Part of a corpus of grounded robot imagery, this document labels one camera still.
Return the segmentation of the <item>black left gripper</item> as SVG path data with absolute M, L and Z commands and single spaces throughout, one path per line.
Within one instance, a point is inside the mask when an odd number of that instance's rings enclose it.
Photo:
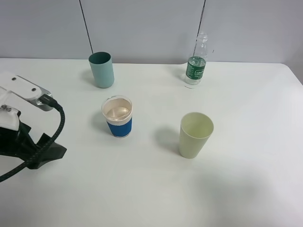
M 0 122 L 0 154 L 2 156 L 17 157 L 23 161 L 28 160 L 33 154 L 44 146 L 51 138 L 47 134 L 42 134 L 37 143 L 34 143 L 29 135 L 31 127 L 20 123 L 16 128 L 9 122 Z M 63 158 L 67 148 L 52 142 L 46 151 L 42 152 L 38 158 L 29 164 L 29 169 L 38 169 L 44 164 Z

